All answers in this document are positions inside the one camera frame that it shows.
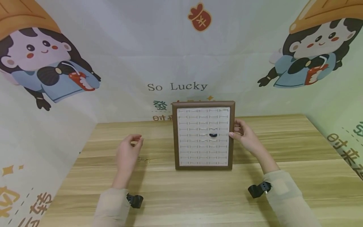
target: black bow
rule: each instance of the black bow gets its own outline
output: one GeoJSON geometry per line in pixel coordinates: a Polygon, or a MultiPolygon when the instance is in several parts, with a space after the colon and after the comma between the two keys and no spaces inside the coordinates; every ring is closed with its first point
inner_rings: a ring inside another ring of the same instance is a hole
{"type": "MultiPolygon", "coordinates": [[[[326,59],[329,59],[329,55],[328,54],[322,54],[321,56],[324,56],[326,59]]],[[[309,69],[312,69],[314,67],[318,67],[324,64],[324,59],[322,59],[321,57],[315,57],[313,59],[309,59],[307,57],[303,57],[300,58],[298,60],[296,60],[288,69],[287,73],[289,74],[295,74],[297,72],[300,72],[300,70],[302,70],[305,67],[308,67],[309,69]]]]}
{"type": "Polygon", "coordinates": [[[75,72],[75,70],[69,65],[72,64],[68,61],[62,61],[57,65],[57,67],[52,67],[52,66],[43,67],[38,70],[37,77],[44,85],[53,86],[59,81],[59,75],[61,74],[69,75],[72,72],[75,72]]]}

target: woman's right hand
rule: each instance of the woman's right hand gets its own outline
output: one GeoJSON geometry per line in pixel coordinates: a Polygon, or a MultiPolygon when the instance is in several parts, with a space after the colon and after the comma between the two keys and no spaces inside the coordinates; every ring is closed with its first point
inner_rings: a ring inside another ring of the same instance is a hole
{"type": "Polygon", "coordinates": [[[243,120],[234,120],[234,132],[230,132],[229,136],[239,141],[254,156],[266,151],[254,131],[243,120]]]}

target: red money bag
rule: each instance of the red money bag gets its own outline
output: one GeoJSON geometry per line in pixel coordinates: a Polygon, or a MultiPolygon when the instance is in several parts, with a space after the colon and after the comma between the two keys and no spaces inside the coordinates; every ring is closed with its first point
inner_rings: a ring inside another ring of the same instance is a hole
{"type": "Polygon", "coordinates": [[[198,32],[206,30],[212,22],[212,16],[204,9],[203,3],[199,3],[196,7],[190,9],[188,19],[198,32]]]}

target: hand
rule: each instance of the hand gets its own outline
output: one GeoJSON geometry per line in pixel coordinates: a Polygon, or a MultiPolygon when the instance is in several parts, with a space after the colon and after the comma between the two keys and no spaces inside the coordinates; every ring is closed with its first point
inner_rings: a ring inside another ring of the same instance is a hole
{"type": "Polygon", "coordinates": [[[99,75],[97,75],[95,72],[91,72],[92,75],[94,75],[94,77],[96,77],[96,79],[101,82],[101,77],[99,77],[99,75]]]}
{"type": "Polygon", "coordinates": [[[112,187],[118,189],[127,187],[135,169],[143,141],[144,139],[139,134],[130,134],[121,141],[116,153],[117,174],[112,187]]]}
{"type": "Polygon", "coordinates": [[[235,119],[234,127],[235,132],[230,132],[229,136],[239,141],[252,155],[266,151],[254,131],[243,120],[235,119]]]}
{"type": "Polygon", "coordinates": [[[37,107],[38,107],[38,109],[44,108],[46,111],[49,111],[50,110],[51,106],[50,106],[49,102],[47,102],[45,99],[43,99],[43,98],[42,99],[36,98],[36,100],[37,100],[37,107]]]}
{"type": "Polygon", "coordinates": [[[257,83],[259,83],[259,87],[262,87],[262,86],[266,86],[266,85],[268,85],[268,83],[270,82],[271,80],[269,79],[269,78],[267,78],[267,77],[263,77],[263,78],[261,78],[261,79],[259,79],[258,81],[257,81],[257,83]]]}

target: wood grain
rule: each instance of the wood grain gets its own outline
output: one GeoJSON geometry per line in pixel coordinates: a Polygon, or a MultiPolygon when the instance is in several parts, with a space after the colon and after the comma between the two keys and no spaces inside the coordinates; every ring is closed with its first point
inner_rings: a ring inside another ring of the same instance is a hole
{"type": "MultiPolygon", "coordinates": [[[[243,118],[288,171],[323,226],[360,226],[362,181],[303,115],[243,118]]],[[[237,142],[232,171],[176,171],[171,121],[98,124],[64,180],[40,227],[90,226],[101,192],[115,174],[115,148],[130,133],[145,138],[129,190],[144,197],[127,226],[279,226],[260,183],[256,160],[237,142]]]]}

